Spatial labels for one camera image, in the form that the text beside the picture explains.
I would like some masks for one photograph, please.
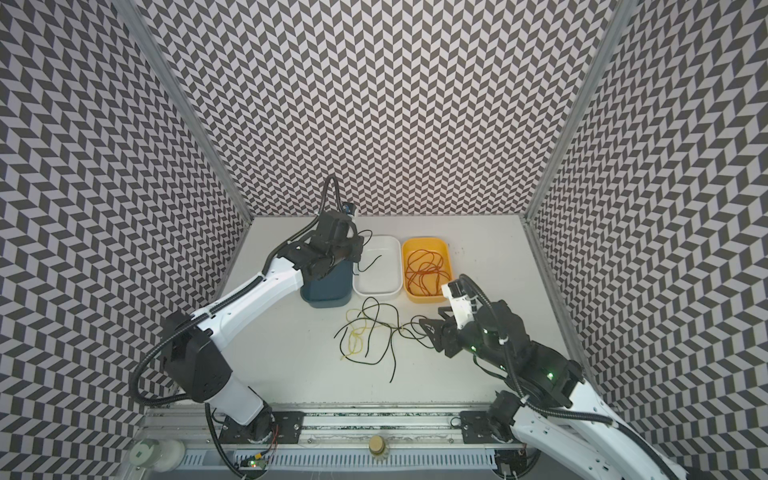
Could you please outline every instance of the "metal frame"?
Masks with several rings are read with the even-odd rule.
[[[584,367],[584,375],[587,377],[587,380],[589,380],[596,389],[599,389],[594,371],[587,360],[587,353],[581,345],[578,333],[576,333],[576,325],[574,325],[571,314],[568,312],[568,307],[565,305],[563,293],[560,290],[557,280],[554,278],[554,272],[549,266],[544,249],[541,247],[536,229],[525,219],[522,219],[522,223],[523,231],[528,238],[528,245],[531,247],[536,267],[538,267],[539,276],[541,277],[545,290],[547,290],[547,297],[549,297],[549,303],[552,306],[554,317],[558,321],[560,334],[565,341],[565,348],[568,349],[568,355]]]
[[[245,223],[245,228],[243,229],[243,234],[240,236],[240,240],[237,241],[237,245],[235,246],[235,251],[232,253],[232,258],[230,258],[230,264],[227,265],[227,269],[224,271],[224,275],[221,277],[221,281],[219,282],[219,285],[216,287],[216,293],[214,294],[214,299],[218,300],[219,298],[224,295],[224,288],[227,287],[227,282],[230,280],[230,276],[232,275],[232,270],[235,268],[235,263],[237,262],[237,258],[240,256],[240,252],[243,250],[243,245],[245,245],[245,239],[248,237],[248,233],[250,232],[250,226],[251,221],[248,220]]]
[[[521,443],[464,444],[461,427],[455,426],[455,419],[465,410],[484,412],[488,409],[488,404],[271,406],[276,412],[300,410],[305,413],[298,444],[281,445],[281,449],[367,449],[372,435],[384,436],[387,444],[393,448],[524,448]],[[213,448],[204,408],[198,404],[148,409],[142,420],[141,430],[134,440],[146,438],[183,440],[189,449]],[[225,447],[243,448],[242,445]]]
[[[179,81],[176,75],[170,70],[168,63],[165,60],[163,52],[157,43],[154,41],[154,36],[150,33],[149,27],[144,23],[143,18],[139,15],[134,0],[112,0],[115,10],[120,14],[125,26],[133,36],[134,40],[139,46],[141,53],[147,59],[152,71],[160,80],[160,83],[168,93],[170,100],[176,105],[176,109],[179,111],[179,116],[187,124],[190,133],[194,137],[200,149],[203,151],[205,160],[208,161],[210,168],[214,171],[216,176],[221,182],[221,186],[224,191],[227,192],[235,209],[243,216],[246,222],[250,223],[253,216],[250,213],[250,208],[246,203],[243,196],[240,194],[240,190],[230,177],[229,171],[224,166],[221,157],[219,157],[216,148],[214,148],[213,142],[210,140],[208,133],[203,128],[200,120],[197,118],[192,106],[187,100],[187,95],[181,90]]]
[[[554,144],[552,156],[549,157],[549,160],[547,161],[544,173],[541,174],[541,179],[536,186],[536,191],[533,193],[531,203],[525,211],[526,220],[533,220],[538,209],[541,207],[541,204],[544,203],[544,199],[549,192],[552,181],[558,170],[560,170],[565,154],[571,146],[571,140],[573,140],[576,130],[578,129],[581,120],[584,118],[584,114],[587,113],[589,104],[594,99],[594,94],[598,90],[598,85],[603,78],[605,68],[611,62],[611,58],[613,57],[616,47],[619,45],[624,29],[629,25],[635,7],[637,7],[637,0],[618,0],[616,11],[611,16],[611,20],[608,22],[608,28],[605,30],[605,35],[598,46],[598,52],[595,54],[594,60],[587,70],[587,77],[584,79],[584,83],[576,94],[574,106],[568,114],[568,117],[565,119],[565,125],[560,133],[560,137],[558,137]]]

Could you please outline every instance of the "black and white patterned backdrop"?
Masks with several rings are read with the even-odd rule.
[[[616,0],[137,0],[256,215],[525,210]]]
[[[766,18],[641,2],[535,221],[611,404],[725,478],[768,478]]]
[[[105,0],[3,0],[0,24],[0,476],[110,475],[128,373],[244,225]]]

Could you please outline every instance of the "orange cord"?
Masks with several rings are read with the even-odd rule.
[[[276,429],[274,431],[274,435],[272,435],[272,442],[270,443],[270,447],[266,450],[267,453],[269,453],[270,450],[272,450],[272,447],[274,446],[275,449],[272,450],[272,455],[270,455],[268,463],[271,462],[275,458],[275,453],[277,453],[277,436],[280,434],[280,425],[275,425]]]
[[[417,253],[421,253],[421,255],[414,259],[413,256]],[[421,261],[421,263],[419,263],[418,269],[414,268],[414,264],[419,261]],[[440,295],[440,287],[442,284],[451,280],[449,273],[443,269],[444,265],[445,259],[437,252],[424,249],[411,252],[411,254],[408,255],[406,265],[406,279],[408,280],[406,283],[406,290],[411,295],[415,296]],[[430,276],[434,276],[435,278],[434,290],[431,289],[432,278]],[[418,288],[419,291],[415,291],[413,289],[414,287]]]

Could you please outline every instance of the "yellow bin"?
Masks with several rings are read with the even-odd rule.
[[[413,277],[412,274],[408,274],[408,263],[411,254],[413,254],[411,261],[413,262],[414,270],[420,270],[422,265],[425,265],[425,263],[429,263],[430,261],[435,261],[435,259],[438,258],[426,252],[419,253],[419,250],[426,250],[426,252],[434,252],[441,255],[443,258],[441,271],[448,274],[447,278],[443,275],[438,275],[437,273],[428,273],[424,275],[423,283],[428,287],[429,291],[424,291],[421,287],[413,284],[411,284],[409,288],[409,276]],[[451,256],[448,253],[448,244],[439,238],[434,237],[412,238],[407,240],[402,245],[402,275],[403,286],[406,288],[408,298],[410,298],[412,302],[438,303],[444,301],[445,297],[442,295],[442,288],[440,287],[453,280],[453,270],[451,269]]]

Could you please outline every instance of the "robotic arm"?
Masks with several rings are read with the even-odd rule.
[[[329,182],[336,184],[336,206],[325,211]],[[182,399],[206,403],[247,427],[255,442],[266,439],[272,414],[264,401],[235,375],[221,354],[245,326],[285,295],[318,280],[343,260],[359,262],[362,237],[351,215],[355,205],[342,204],[335,177],[323,187],[320,213],[312,223],[270,253],[263,270],[228,295],[191,314],[176,312],[163,322],[163,339],[131,375],[129,393],[139,404],[162,406]],[[159,356],[161,368],[184,394],[147,398],[139,390],[141,374]]]
[[[339,211],[325,211],[330,180],[336,181],[335,177],[326,179],[317,218],[273,250],[260,273],[210,305],[191,314],[176,312],[165,319],[162,341],[139,362],[129,382],[131,396],[141,405],[162,406],[182,399],[206,403],[214,444],[238,476],[243,476],[242,472],[217,441],[210,408],[243,425],[254,442],[269,437],[274,418],[265,402],[233,375],[221,352],[248,323],[285,295],[305,282],[323,278],[343,260],[359,262],[363,241],[351,218],[355,206],[341,204],[337,185]],[[712,478],[686,472],[648,445],[605,405],[584,380],[581,366],[532,341],[522,319],[503,300],[491,303],[468,276],[461,275],[444,285],[443,294],[451,306],[439,308],[442,319],[419,322],[437,352],[450,358],[466,350],[475,357],[475,363],[477,358],[483,359],[507,374],[484,369],[511,390],[498,392],[488,409],[491,430],[499,441],[514,438],[525,442],[582,478]],[[141,374],[157,356],[184,394],[165,398],[141,395]]]
[[[484,369],[512,390],[497,392],[487,412],[496,439],[517,439],[587,479],[713,479],[646,443],[605,404],[580,365],[532,341],[522,319],[503,300],[491,303],[468,276],[444,285],[443,294],[451,306],[439,308],[442,319],[419,321],[435,350],[449,358],[466,350],[475,363],[480,358],[507,373]]]

